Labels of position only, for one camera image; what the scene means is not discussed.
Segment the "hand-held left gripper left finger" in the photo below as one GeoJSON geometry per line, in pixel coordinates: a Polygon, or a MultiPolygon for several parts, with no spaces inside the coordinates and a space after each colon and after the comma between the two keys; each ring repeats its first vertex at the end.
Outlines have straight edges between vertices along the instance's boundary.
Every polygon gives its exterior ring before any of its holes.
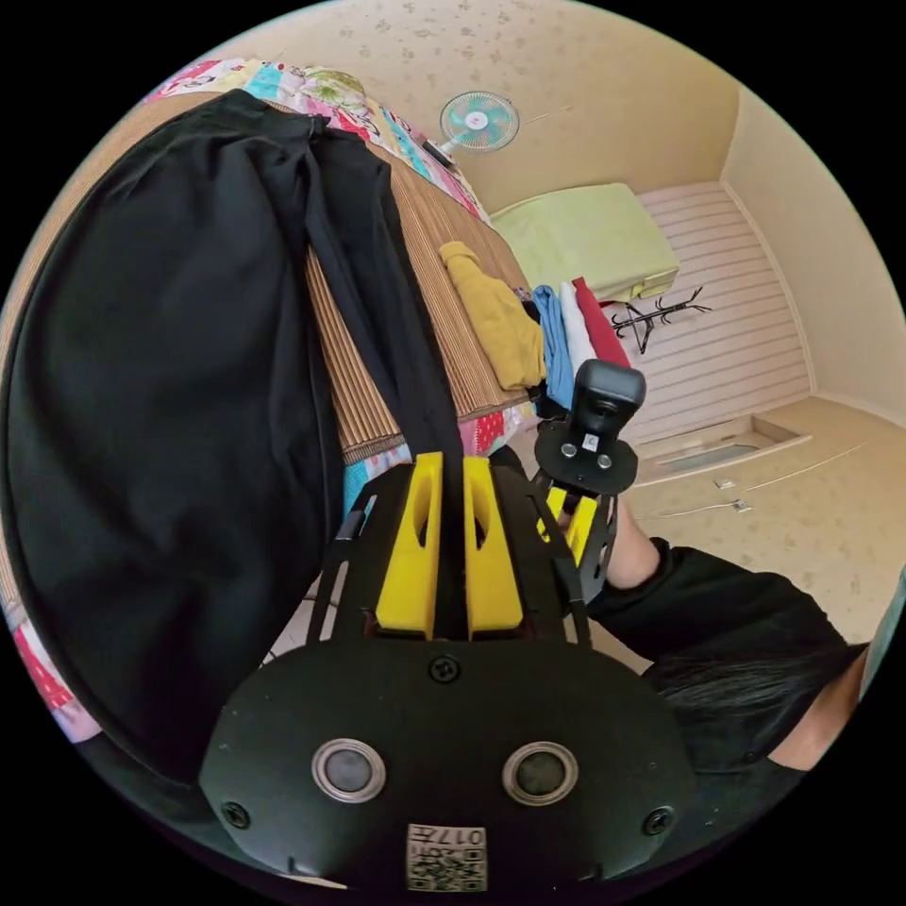
{"type": "Polygon", "coordinates": [[[377,600],[380,630],[431,635],[436,612],[444,455],[420,454],[410,471],[390,559],[377,600]]]}

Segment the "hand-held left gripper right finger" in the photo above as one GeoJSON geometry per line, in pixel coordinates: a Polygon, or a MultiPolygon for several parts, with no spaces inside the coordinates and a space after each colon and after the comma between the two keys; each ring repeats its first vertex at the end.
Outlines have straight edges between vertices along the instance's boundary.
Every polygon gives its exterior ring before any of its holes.
{"type": "Polygon", "coordinates": [[[463,460],[464,590],[471,635],[514,633],[523,608],[491,466],[463,460]]]}

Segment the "person's right hand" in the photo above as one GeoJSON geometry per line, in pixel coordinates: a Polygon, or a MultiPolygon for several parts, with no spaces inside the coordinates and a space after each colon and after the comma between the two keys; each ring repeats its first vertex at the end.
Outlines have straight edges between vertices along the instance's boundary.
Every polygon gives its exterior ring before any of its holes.
{"type": "Polygon", "coordinates": [[[607,584],[617,591],[628,591],[645,584],[658,573],[667,544],[662,539],[650,538],[628,509],[619,508],[616,534],[609,550],[607,584]]]}

